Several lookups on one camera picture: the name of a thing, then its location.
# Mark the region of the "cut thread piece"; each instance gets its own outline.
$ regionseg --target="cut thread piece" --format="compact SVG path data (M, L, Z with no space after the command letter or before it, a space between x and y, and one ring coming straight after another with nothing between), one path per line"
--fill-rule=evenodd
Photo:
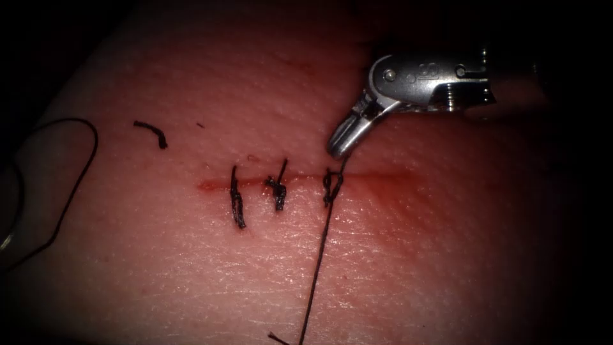
M62 213L60 213L60 215L59 215L59 219L57 220L56 227L53 230L53 233L51 234L51 237L43 245L40 245L39 247L37 247L36 249L31 251L30 253L26 254L24 257L22 257L21 259L17 260L16 262L11 264L10 266L8 266L6 268L3 268L0 271L0 276L6 275L7 273L9 273L12 270L16 269L17 267L19 267L20 265L24 264L26 261L28 261L31 258L35 257L39 253L43 252L45 249L51 247L51 245L55 242L55 240L56 240L56 238L57 238L57 236L59 234L59 230L60 230L60 228L62 226L62 222L64 220L64 217L66 216L66 212L68 211L68 208L70 207L70 203L72 202L72 199L74 198L75 194L77 193L77 189L79 188L79 185L81 184L81 181L83 180L83 177L85 177L85 174L87 173L87 170L89 169L89 166L91 165L91 162L93 162L94 157L96 156L96 152L98 151L98 130L96 129L96 127L91 122L89 122L86 119L81 119L81 118L61 118L61 119L57 119L57 120L45 123L43 125L40 125L40 126L34 128L31 132L28 133L27 136L30 137L30 136L34 135L35 133L40 132L41 130L49 128L49 127L51 127L53 125L56 125L58 123L64 123L64 122L79 122L79 123L83 123L84 125L89 127L89 129L92 131L92 133L94 135L94 146L93 146L93 148L91 150L91 154L89 155L89 159L87 160L87 163L85 163L85 167L83 168L83 170L81 170L81 173L79 174L79 177L77 178L77 181L75 182L74 187L72 187L72 190L70 191L70 195L68 196L68 200L66 201L66 204L64 205L64 208L62 209Z
M283 345L289 345L289 343L288 343L288 342L284 342L283 340L279 339L279 337L277 337L277 336L276 336L276 335L275 335L273 332L270 332L270 333L268 334L268 337L269 337L270 339L273 339L273 340L275 340L275 341L280 342L280 343L281 343L281 344L283 344Z
M281 178L285 172L285 166L287 166L287 158L283 160L283 166L281 166L281 172L276 181L272 176L268 176L268 179L264 180L264 184L273 189L273 197L275 198L275 210L283 211L285 204L285 196L287 195L287 189L281 184Z
M232 167L232 177L230 180L230 198L232 199L232 218L240 229L247 227L243 217L243 197L238 192L238 180L236 179L236 165Z
M165 148L168 147L168 144L166 143L166 136L164 135L164 132L160 130L159 128L153 125L150 125L149 123L145 123L141 121L134 121L134 127L147 128L148 130L155 133L155 135L158 136L158 145L160 149L164 150Z

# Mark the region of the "metal grasper jaw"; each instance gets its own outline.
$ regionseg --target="metal grasper jaw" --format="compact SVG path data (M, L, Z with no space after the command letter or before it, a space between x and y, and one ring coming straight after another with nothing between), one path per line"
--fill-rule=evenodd
M356 105L328 140L335 159L347 156L391 112L455 112L495 103L485 50L480 54L398 54L370 67Z
M348 155L360 139L382 120L383 107L372 100L366 90L356 102L347 117L337 126L328 140L328 153L334 159Z

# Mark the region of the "pink skin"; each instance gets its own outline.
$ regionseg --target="pink skin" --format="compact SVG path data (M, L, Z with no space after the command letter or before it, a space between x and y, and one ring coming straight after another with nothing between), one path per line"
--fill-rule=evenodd
M7 277L2 303L101 343L274 344L269 331L298 342L327 212L322 175L340 165L324 143L375 37L343 6L252 7L143 8L83 66L42 122L89 119L98 154L57 242ZM91 143L79 124L26 142L26 216L3 263L48 237ZM275 212L262 182L284 157ZM305 344L532 339L562 221L546 163L508 126L386 120L347 164Z

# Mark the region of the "black suture thread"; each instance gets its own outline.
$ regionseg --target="black suture thread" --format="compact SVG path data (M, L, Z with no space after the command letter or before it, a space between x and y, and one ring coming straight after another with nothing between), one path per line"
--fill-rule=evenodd
M21 172L21 169L19 169L19 165L17 165L14 159L11 159L10 165L15 172L15 177L17 178L17 209L15 210L15 215L13 216L11 226L8 228L6 236L3 239L3 241L7 242L0 244L2 246L8 245L12 237L15 235L15 226L17 225L17 223L19 223L19 220L21 219L21 216L24 212L24 204L26 201L26 183L24 182L24 174Z
M289 345L288 342L284 342L283 340L279 339L279 337L277 337L273 332L268 333L268 337L270 339L280 342L283 345Z
M286 166L287 158L283 159L283 166L281 166L281 172L276 178L276 181L273 179L272 176L268 176L268 179L264 180L264 184L273 189L273 197L275 198L276 211L283 211L283 206L285 204L285 196L287 195L287 189L284 185L281 184L281 178L283 177L283 173L285 172Z
M326 248L326 240L328 238L328 230L330 227L330 219L332 218L332 208L334 207L334 199L336 199L338 195L338 191L340 190L340 186L343 184L343 172L345 171L345 166L347 165L347 161L349 156L345 157L342 165L340 166L339 172L331 172L329 169L326 169L326 175L324 175L323 183L324 189L326 190L326 196L324 197L324 206L328 207L328 216L326 217L326 225L324 226L324 231L321 234L321 241L319 242L319 255L317 256L317 263L315 264L315 273L313 274L313 281L311 283L311 292L308 296L308 303L306 304L306 314L305 321L302 325L302 331L300 332L300 340L298 341L298 345L303 345L305 341L305 335L307 334L307 326L308 326L308 318L311 315L311 308L313 306L313 297L315 296L315 287L317 286L317 278L319 277L319 269L321 268L321 261L324 257L324 249ZM336 175L338 177L337 184L330 191L332 185L332 175ZM272 338L282 344L287 344L283 340L275 337Z
M238 180L236 179L236 165L232 167L230 179L230 198L232 199L232 218L240 229L247 227L243 216L243 197L238 192Z
M142 127L142 128L147 128L148 130L152 131L153 133L155 133L155 135L158 136L158 145L160 147L160 149L164 150L165 148L168 147L168 144L166 143L166 136L164 135L164 132L153 126L150 125L149 123L145 123L145 122L140 122L140 121L134 121L134 126L135 127Z
M60 227L62 225L62 221L64 220L64 217L66 216L66 212L68 211L68 207L70 206L70 203L72 202L72 199L74 198L75 194L77 193L77 189L78 189L79 185L81 184L81 181L83 180L83 177L85 176L85 173L87 173L87 170L89 169L89 166L91 165L91 162L93 162L94 157L96 156L96 152L98 151L98 130L96 129L96 127L91 122L89 122L86 119L81 119L81 118L62 118L62 119L57 119L57 120L48 122L48 123L46 123L44 125L40 125L40 126L34 128L31 132L28 133L27 137L30 137L33 134L39 132L40 130L43 130L43 129L48 128L48 127L51 127L51 126L56 125L58 123L70 122L70 121L83 123L83 124L87 125L89 127L89 129L91 129L92 133L94 133L94 147L91 150L91 154L89 156L89 159L87 160L87 163L85 164L85 167L83 168L83 170L81 171L81 174L77 178L77 182L75 183L75 186L72 188L72 191L70 192L70 195L68 196L68 200L67 200L67 202L66 202L66 204L64 206L64 209L62 210L62 213L59 216L59 220L57 221L56 228L53 230L53 233L51 234L51 237L49 238L49 240L47 240L47 242L45 242L43 245L41 245L40 247L34 249L32 252L28 253L27 255L22 257L21 259L17 260L15 263L11 264L9 267L3 269L1 271L1 273L0 273L0 275L5 275L5 274L9 273L10 271L16 269L18 266L20 266L23 263L25 263L26 261L30 260L35 255L37 255L40 252L42 252L43 250L49 248L55 242L55 240L57 238L57 235L59 234L59 230L60 230Z

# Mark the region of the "dark background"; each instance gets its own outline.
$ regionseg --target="dark background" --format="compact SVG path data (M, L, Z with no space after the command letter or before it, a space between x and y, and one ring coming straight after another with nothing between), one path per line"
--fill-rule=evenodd
M40 116L61 90L64 83L87 59L104 38L135 8L136 1L83 1L79 3L39 4L21 2L3 5L0 10L2 30L0 38L0 168L5 169L10 158L26 139ZM560 167L565 174L572 174L579 185L587 179L591 166L582 153L587 150L588 126L577 121L578 104L559 100L567 97L571 76L567 71L570 57L566 48L572 41L568 38L569 25L558 11L547 6L537 8L534 4L473 5L464 3L446 4L443 24L434 28L441 33L441 41L456 46L469 42L466 36L453 36L453 27L470 22L473 31L486 32L499 47L505 47L498 62L513 61L525 51L539 51L546 57L550 83L557 107L544 115L554 136L550 144L561 148L565 159ZM398 44L393 33L383 39L379 47ZM539 343L582 343L592 333L590 298L591 281L585 271L584 249L587 231L584 222L584 204L578 205L576 222L561 229L560 235L573 246L569 248L568 288L552 299L559 303L552 306L549 319L540 334ZM32 329L27 320L14 320L0 306L0 342L3 344L83 344Z

